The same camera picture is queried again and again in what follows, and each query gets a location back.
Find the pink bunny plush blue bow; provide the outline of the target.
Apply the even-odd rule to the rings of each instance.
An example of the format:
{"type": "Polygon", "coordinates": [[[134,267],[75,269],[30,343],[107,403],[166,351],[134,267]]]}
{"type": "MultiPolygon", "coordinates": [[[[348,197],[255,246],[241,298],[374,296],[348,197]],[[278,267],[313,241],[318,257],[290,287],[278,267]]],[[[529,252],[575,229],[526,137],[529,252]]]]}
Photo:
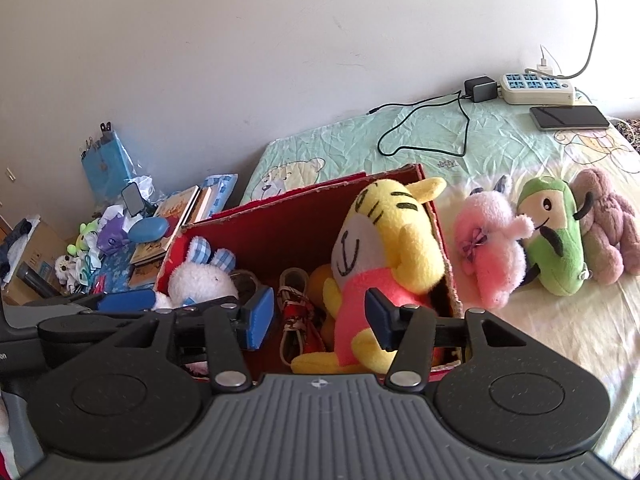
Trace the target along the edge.
{"type": "Polygon", "coordinates": [[[202,236],[190,240],[186,258],[172,271],[167,292],[155,293],[153,310],[177,309],[220,298],[239,299],[231,278],[235,255],[227,248],[213,249],[202,236]]]}

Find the yellow tiger plush toy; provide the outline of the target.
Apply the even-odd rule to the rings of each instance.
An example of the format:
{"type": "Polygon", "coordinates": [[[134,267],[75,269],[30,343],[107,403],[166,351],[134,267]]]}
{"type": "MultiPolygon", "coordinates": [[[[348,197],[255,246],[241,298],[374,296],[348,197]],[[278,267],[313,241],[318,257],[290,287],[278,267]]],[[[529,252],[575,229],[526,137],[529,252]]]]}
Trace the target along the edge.
{"type": "Polygon", "coordinates": [[[293,359],[295,374],[384,374],[395,352],[376,340],[366,317],[366,292],[379,289],[397,307],[426,306],[446,273],[445,258],[424,207],[446,188],[439,177],[410,184],[376,180],[355,197],[331,254],[323,301],[334,319],[331,351],[293,359]]]}

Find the white pink bunny plush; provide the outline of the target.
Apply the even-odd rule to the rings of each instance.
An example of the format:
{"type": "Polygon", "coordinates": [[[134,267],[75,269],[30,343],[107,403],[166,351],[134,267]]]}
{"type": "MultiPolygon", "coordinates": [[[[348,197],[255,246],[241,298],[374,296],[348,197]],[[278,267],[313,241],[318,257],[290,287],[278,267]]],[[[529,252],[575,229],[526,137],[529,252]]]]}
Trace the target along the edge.
{"type": "Polygon", "coordinates": [[[511,188],[507,174],[490,190],[474,188],[454,219],[454,246],[462,270],[475,278],[485,309],[503,308],[526,273],[521,242],[533,235],[534,222],[514,211],[511,188]]]}

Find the green avocado plush toy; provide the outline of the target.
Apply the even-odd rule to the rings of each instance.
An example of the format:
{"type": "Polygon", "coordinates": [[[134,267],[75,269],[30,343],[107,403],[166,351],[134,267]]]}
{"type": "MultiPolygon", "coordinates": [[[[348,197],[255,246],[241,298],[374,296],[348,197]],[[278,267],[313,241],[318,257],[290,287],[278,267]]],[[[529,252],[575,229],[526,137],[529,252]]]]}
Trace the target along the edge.
{"type": "Polygon", "coordinates": [[[573,296],[589,278],[582,246],[580,220],[593,206],[587,192],[582,203],[562,179],[528,180],[518,196],[516,212],[534,222],[533,235],[524,240],[527,270],[521,285],[538,281],[555,296],[573,296]]]}

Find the mauve teddy bear plush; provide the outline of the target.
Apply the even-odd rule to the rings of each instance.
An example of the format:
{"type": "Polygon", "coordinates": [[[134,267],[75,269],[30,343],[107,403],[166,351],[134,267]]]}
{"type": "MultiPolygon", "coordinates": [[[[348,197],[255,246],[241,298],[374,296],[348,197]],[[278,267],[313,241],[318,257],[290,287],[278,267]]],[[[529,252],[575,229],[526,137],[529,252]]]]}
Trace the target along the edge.
{"type": "Polygon", "coordinates": [[[578,203],[586,194],[593,206],[580,220],[585,259],[600,285],[616,283],[624,273],[639,275],[639,221],[629,200],[615,191],[600,169],[584,169],[570,184],[578,203]]]}

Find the small red shoe ornament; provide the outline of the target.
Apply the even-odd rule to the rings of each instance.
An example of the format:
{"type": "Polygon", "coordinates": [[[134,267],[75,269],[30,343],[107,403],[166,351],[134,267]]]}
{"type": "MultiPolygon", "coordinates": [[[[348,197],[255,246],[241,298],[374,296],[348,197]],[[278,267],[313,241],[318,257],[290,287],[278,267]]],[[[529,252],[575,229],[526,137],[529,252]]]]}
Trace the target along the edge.
{"type": "Polygon", "coordinates": [[[289,268],[280,275],[277,303],[282,314],[280,358],[286,366],[305,353],[321,352],[324,343],[314,318],[316,309],[307,296],[309,276],[299,268],[289,268]]]}

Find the cardboard box on floor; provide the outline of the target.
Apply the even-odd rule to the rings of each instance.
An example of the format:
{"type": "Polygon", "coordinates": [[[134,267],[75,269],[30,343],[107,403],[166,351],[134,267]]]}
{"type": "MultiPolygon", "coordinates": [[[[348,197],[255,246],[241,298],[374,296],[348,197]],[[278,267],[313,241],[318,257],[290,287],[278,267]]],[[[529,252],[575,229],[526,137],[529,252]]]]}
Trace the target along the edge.
{"type": "Polygon", "coordinates": [[[26,263],[30,270],[46,281],[57,295],[62,292],[54,265],[56,258],[66,253],[66,241],[39,216],[27,217],[27,220],[32,224],[32,230],[10,247],[11,269],[1,281],[2,300],[14,306],[41,298],[17,275],[22,263],[26,263]]]}

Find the blue glasses case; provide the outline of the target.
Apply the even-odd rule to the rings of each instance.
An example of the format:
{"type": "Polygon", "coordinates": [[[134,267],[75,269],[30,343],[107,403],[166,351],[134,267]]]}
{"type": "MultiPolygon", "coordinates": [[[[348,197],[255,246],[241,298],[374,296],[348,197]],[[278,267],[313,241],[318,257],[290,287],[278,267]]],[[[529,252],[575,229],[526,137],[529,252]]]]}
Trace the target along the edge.
{"type": "Polygon", "coordinates": [[[161,240],[169,228],[164,217],[143,218],[128,231],[128,240],[134,244],[152,243],[161,240]]]}

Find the purple plush toy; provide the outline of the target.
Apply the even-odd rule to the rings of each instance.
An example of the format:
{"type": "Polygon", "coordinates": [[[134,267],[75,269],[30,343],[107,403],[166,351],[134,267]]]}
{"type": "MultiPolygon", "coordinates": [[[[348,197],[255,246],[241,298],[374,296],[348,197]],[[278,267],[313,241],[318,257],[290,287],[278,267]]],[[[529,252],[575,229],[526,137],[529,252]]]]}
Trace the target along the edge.
{"type": "Polygon", "coordinates": [[[114,218],[107,220],[96,239],[96,248],[103,255],[113,255],[119,252],[129,243],[128,233],[124,230],[125,218],[116,214],[114,218]]]}

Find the small black phone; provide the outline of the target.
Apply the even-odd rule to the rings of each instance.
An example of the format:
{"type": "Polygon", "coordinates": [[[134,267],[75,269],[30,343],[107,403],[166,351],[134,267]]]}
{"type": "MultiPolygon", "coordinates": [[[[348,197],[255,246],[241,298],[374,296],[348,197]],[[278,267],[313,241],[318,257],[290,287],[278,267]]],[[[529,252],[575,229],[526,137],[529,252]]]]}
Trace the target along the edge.
{"type": "Polygon", "coordinates": [[[140,188],[137,183],[129,182],[120,193],[122,200],[128,210],[130,217],[135,217],[137,214],[142,214],[145,210],[145,200],[141,195],[140,188]]]}

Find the pastel cartoon bed sheet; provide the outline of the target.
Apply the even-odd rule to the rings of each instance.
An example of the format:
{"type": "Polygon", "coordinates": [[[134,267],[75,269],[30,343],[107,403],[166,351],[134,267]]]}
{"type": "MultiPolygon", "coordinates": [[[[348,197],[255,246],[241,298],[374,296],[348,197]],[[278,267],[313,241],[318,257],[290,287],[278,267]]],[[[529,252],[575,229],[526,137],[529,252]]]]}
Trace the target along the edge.
{"type": "Polygon", "coordinates": [[[611,414],[597,453],[639,472],[639,153],[602,130],[545,132],[528,106],[443,96],[270,142],[244,200],[418,165],[459,304],[484,309],[589,370],[611,414]]]}

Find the blue paper bag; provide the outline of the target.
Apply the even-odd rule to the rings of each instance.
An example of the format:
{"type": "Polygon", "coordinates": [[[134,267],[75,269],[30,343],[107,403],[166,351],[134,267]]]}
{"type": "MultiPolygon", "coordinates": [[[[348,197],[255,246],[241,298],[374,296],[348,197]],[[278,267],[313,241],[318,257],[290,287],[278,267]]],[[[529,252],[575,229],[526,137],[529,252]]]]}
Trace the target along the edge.
{"type": "Polygon", "coordinates": [[[98,137],[86,140],[80,160],[97,205],[117,200],[137,175],[134,162],[110,122],[101,122],[98,137]]]}

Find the black power adapter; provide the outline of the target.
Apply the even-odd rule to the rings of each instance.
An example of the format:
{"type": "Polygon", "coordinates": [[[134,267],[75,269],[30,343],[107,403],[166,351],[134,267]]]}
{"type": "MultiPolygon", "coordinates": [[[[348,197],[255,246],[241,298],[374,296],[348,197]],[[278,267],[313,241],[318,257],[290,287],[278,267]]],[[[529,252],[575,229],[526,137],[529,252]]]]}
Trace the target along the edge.
{"type": "Polygon", "coordinates": [[[473,103],[490,101],[498,98],[498,82],[488,76],[468,79],[463,84],[464,96],[473,103]]]}

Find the black smartphone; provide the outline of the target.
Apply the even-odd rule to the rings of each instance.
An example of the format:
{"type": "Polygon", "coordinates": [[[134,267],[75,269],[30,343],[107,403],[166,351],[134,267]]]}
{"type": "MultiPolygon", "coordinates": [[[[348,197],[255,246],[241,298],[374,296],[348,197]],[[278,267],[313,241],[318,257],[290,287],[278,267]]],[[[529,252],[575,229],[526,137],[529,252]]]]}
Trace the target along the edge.
{"type": "Polygon", "coordinates": [[[529,115],[541,131],[606,130],[610,126],[608,118],[593,105],[533,106],[529,115]]]}

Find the white usb charger plug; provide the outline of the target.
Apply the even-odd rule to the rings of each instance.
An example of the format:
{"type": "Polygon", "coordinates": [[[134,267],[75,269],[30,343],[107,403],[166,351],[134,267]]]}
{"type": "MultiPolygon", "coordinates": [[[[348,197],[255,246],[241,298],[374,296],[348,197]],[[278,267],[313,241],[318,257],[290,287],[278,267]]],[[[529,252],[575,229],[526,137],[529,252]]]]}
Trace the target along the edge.
{"type": "Polygon", "coordinates": [[[549,50],[541,44],[540,49],[540,61],[537,64],[538,72],[544,73],[549,76],[559,76],[562,74],[562,68],[555,57],[549,52],[549,50]]]}

